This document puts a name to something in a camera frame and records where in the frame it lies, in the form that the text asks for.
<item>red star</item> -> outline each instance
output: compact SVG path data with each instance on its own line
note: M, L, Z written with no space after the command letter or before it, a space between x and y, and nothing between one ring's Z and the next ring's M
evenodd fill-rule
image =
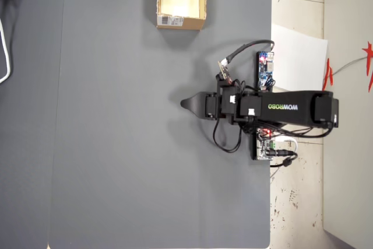
M367 57L367 76L369 75L369 70L371 67L371 58L373 58L373 50L372 50L372 44L368 42L368 48L363 49L365 52L367 52L368 57ZM373 74L371 77L371 81L369 83L369 92L371 91L373 85Z

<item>white cable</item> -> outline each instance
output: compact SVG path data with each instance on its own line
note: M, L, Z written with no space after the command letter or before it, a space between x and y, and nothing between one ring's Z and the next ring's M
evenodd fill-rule
M276 138L276 141L279 141L279 142L284 142L284 141L292 141L295 143L295 151L294 152L297 152L298 150L298 142L295 138L293 137L289 137L289 136L285 136L285 135L279 135L279 136L273 136L272 138Z
M6 48L5 37L4 37L4 29L2 28L1 19L0 19L0 32L1 32L2 47L4 49L5 59L6 59L6 74L3 78L0 79L0 84L1 84L5 80L7 80L7 78L10 76L9 54L8 54L8 49Z

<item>wire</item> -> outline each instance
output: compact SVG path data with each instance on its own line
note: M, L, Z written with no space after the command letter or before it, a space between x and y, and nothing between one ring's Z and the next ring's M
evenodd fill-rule
M244 51L245 49L251 47L251 46L254 46L254 45L257 45L257 44L263 44L263 43L267 43L267 44L271 44L271 49L270 50L273 50L273 47L275 46L275 42L273 42L272 40L256 40L256 41L253 41L253 42L250 42L248 44L244 44L242 45L240 48L238 48L237 50L235 50L232 54L230 54L229 56L226 57L226 60L227 60L227 63L230 64L232 59L238 55L239 53L241 53L242 51Z
M347 67L355 64L356 62L359 62L359 61L362 61L363 59L366 59L367 57L362 57L362 58L358 58L358 59L355 59L354 61L351 61L349 62L348 64L345 64L343 65L341 68L339 68L337 71L333 71L333 76L336 76L339 72L341 72L342 70L346 69Z
M270 75L264 85L266 86L267 90L271 90L275 84L276 81L272 78L272 75Z
M287 157L286 159L283 160L282 163L280 164L271 164L270 167L278 167L280 168L281 166L287 167L293 163L298 158L298 154L294 152L294 157Z
M0 19L0 32L1 32L1 41L2 41L2 47L4 49L5 53L5 60L6 60L6 74L3 78L0 79L0 84L7 80L10 76L10 61L9 61L9 54L8 54L8 49L6 48L6 43L5 43L5 37L4 37L4 29L2 27L2 22Z
M232 149L226 149L226 148L220 146L220 145L217 143L216 139L215 139L216 129L217 129L217 127L219 126L219 122L220 122L220 119L218 118L217 121L216 121L215 127L214 127L214 132L213 132L213 134L212 134L212 138L214 139L215 145L216 145L218 148L220 148L221 150L223 150L224 152L226 152L226 153L234 153L234 152L236 152L236 151L238 150L238 148L240 148L240 146L241 146L242 129L240 129L240 132L239 132L239 134L238 134L238 141L237 141L237 144L235 145L235 147L232 148Z
M288 131L286 129L283 129L283 128L279 128L279 127L276 127L275 125L271 125L271 124L267 124L265 122L256 122L258 127L259 128L267 128L267 129L270 129L274 132L279 132L283 135L286 135L286 136L293 136L293 137L299 137L299 138L321 138L321 137L326 137L328 136L331 131L333 130L333 127L329 128L326 132L324 132L323 134L319 134L319 135L305 135L305 132L304 133L301 133L301 134L297 134L295 132L292 132L292 131Z
M277 170L269 177L270 179L275 176L275 174L280 170L280 166L277 168Z
M294 142L295 143L295 152L298 151L298 141L295 138L285 136L285 135L275 135L272 138L276 138L276 141L279 141L279 142L285 142L285 141Z

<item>black cable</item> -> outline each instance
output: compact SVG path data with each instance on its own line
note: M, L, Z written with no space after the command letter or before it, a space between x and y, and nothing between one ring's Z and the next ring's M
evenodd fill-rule
M287 157L286 159L283 160L282 163L271 164L270 167L281 167L281 166L287 167L287 166L291 165L293 163L293 161L297 158L298 158L298 154L296 152L294 152L294 157Z
M257 45L257 44L263 44L263 43L267 43L267 44L271 44L271 49L270 50L273 50L273 47L275 46L275 42L273 42L272 40L256 40L256 41L253 41L253 42L250 42L248 44L244 44L242 45L240 48L238 48L237 50L235 50L232 54L230 54L229 56L226 57L226 60L227 60L227 63L230 64L232 59L238 55L239 53L241 53L242 51L244 51L245 49L251 47L251 46L254 46L254 45Z
M333 130L333 127L331 127L331 128L328 129L328 131L326 131L326 132L324 132L323 134L320 134L320 135L304 135L304 133L296 134L296 133L294 133L292 131L288 131L288 130L283 129L283 128L278 128L278 127L276 127L274 125L267 124L265 122L258 121L257 124L259 125L259 128L267 128L267 129L270 129L270 130L272 130L274 132L279 132L279 133L287 135L287 136L293 136L293 137L299 137L299 138L321 138L321 137L326 137Z
M226 153L234 153L234 152L236 152L236 151L238 150L238 148L240 148L240 146L241 146L241 135L242 135L242 129L240 129L240 132L239 132L239 134L238 134L238 141L237 141L237 144L235 145L235 147L232 148L232 149L226 149L226 148L224 148L224 147L221 147L221 146L217 143L217 141L216 141L216 139L215 139L216 129L217 129L218 125L219 125L219 122L220 122L220 119L218 118L217 121L216 121L215 127L214 127L213 135L212 135L212 138L214 139L215 145L216 145L218 148L220 148L221 150L223 150L224 152L226 152Z

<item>gray table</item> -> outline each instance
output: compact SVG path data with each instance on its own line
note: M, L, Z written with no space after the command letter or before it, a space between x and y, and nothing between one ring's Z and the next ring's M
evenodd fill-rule
M156 0L0 3L14 63L0 85L2 248L268 246L269 163L246 136L218 150L214 123L180 100L270 38L271 0L208 0L202 31L157 30ZM252 83L259 49L232 74ZM223 124L218 138L237 134Z

